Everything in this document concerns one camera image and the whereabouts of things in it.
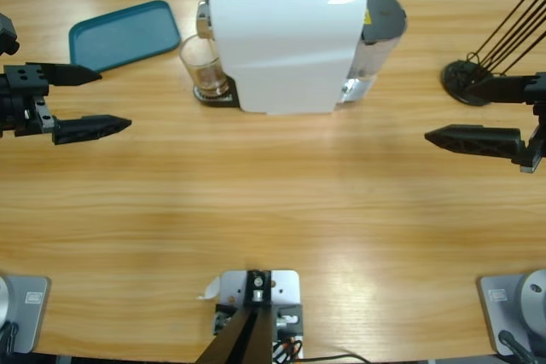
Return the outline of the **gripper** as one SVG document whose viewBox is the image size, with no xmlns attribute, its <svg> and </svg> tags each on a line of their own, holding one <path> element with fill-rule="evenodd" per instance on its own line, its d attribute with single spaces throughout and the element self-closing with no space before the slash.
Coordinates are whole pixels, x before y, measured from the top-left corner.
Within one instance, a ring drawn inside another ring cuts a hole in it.
<svg viewBox="0 0 546 364">
<path fill-rule="evenodd" d="M 537 116 L 537 128 L 526 147 L 519 129 L 450 124 L 424 137 L 453 153 L 512 159 L 521 172 L 533 173 L 545 157 L 545 77 L 539 75 L 488 77 L 462 92 L 467 104 L 526 103 Z"/>
<path fill-rule="evenodd" d="M 1 136 L 52 134 L 55 145 L 98 140 L 131 125 L 127 118 L 93 115 L 60 120 L 45 97 L 50 85 L 79 86 L 102 79 L 99 72 L 75 64 L 26 63 L 5 65 L 1 74 Z"/>
</svg>

